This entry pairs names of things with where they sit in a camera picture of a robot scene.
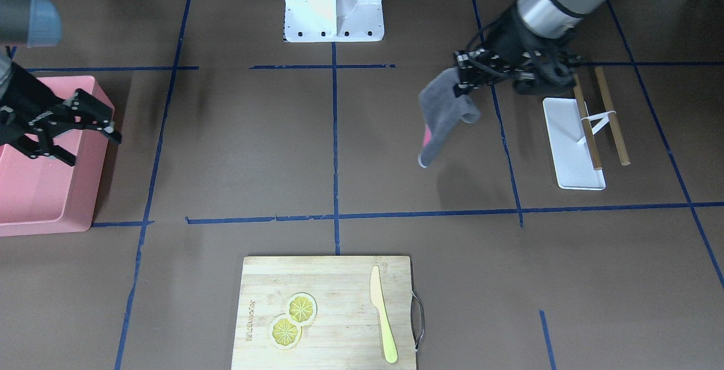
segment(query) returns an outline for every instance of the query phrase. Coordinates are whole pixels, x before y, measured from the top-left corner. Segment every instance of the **yellow knife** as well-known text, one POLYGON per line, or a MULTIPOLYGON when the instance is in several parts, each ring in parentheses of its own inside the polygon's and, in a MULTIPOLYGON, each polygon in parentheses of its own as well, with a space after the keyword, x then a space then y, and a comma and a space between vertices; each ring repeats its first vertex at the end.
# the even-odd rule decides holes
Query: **yellow knife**
POLYGON ((377 308, 380 314, 380 328, 382 328, 382 348, 385 350, 385 360, 388 363, 395 363, 398 360, 398 349, 395 346, 393 330, 390 328, 390 321, 387 319, 385 309, 385 298, 382 297, 382 282, 380 282, 380 267, 372 266, 372 274, 369 277, 369 295, 372 305, 377 308))

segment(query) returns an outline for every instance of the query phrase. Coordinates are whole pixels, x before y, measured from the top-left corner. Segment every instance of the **lemon slice illustration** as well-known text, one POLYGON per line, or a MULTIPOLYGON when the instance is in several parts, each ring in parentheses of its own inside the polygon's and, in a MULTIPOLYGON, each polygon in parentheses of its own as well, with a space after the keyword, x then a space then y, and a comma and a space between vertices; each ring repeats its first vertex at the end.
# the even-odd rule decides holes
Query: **lemon slice illustration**
POLYGON ((300 292, 289 298, 289 320, 297 326, 307 326, 316 316, 316 301, 312 295, 300 292))
POLYGON ((271 339, 279 349, 292 349, 302 337, 302 328, 289 321, 287 315, 277 316, 271 322, 271 339))

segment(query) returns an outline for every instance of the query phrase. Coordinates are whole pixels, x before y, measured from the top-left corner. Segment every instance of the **wooden rod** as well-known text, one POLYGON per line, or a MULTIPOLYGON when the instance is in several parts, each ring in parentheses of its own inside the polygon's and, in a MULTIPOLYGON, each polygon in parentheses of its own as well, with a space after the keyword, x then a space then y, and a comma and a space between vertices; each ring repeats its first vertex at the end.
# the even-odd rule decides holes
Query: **wooden rod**
MULTIPOLYGON (((588 116, 588 110, 586 109, 586 102, 584 101, 584 92, 581 90, 581 81, 577 74, 574 75, 576 78, 576 86, 574 86, 574 96, 576 96, 576 103, 579 105, 579 115, 581 118, 588 116)), ((596 147, 596 141, 593 136, 593 128, 590 120, 581 120, 581 125, 584 128, 584 135, 586 135, 586 144, 589 147, 589 154, 591 155, 591 163, 593 169, 600 171, 603 169, 601 165, 601 157, 598 156, 598 148, 596 147)))
MULTIPOLYGON (((603 74, 603 68, 596 68, 596 78, 598 79, 598 85, 601 89, 601 97, 603 99, 603 105, 607 111, 615 111, 613 109, 613 101, 611 100, 611 93, 608 90, 608 83, 606 83, 606 76, 603 74)), ((608 124, 611 125, 611 132, 613 133, 613 141, 616 143, 616 151, 618 152, 618 160, 621 161, 621 165, 626 166, 631 164, 631 159, 628 158, 628 151, 626 150, 626 143, 623 141, 623 134, 621 133, 621 125, 618 123, 618 116, 616 113, 608 115, 608 124)))

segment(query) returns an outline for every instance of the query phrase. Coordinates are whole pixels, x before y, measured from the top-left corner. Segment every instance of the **wooden cutting board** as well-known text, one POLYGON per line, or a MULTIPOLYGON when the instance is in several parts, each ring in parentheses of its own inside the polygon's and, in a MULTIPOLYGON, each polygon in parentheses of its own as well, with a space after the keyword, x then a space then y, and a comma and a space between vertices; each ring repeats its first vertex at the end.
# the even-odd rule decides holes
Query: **wooden cutting board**
POLYGON ((414 370, 411 262, 407 256, 246 257, 241 274, 232 370, 414 370), (388 363, 377 308, 370 301, 372 266, 380 267, 387 316, 398 349, 388 363), (297 345, 274 346, 270 325, 289 298, 306 292, 317 314, 297 345))

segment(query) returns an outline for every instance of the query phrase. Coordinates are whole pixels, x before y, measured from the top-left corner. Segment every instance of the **pink plastic container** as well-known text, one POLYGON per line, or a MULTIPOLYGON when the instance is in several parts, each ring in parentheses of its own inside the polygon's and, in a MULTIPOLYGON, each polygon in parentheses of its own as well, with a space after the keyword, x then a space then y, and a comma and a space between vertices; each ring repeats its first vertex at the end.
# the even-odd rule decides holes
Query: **pink plastic container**
MULTIPOLYGON (((93 76, 40 77, 60 98, 83 89, 114 108, 93 76)), ((55 139, 75 154, 74 167, 57 159, 29 159, 0 147, 0 236, 72 233, 90 229, 108 140, 73 130, 55 139)))

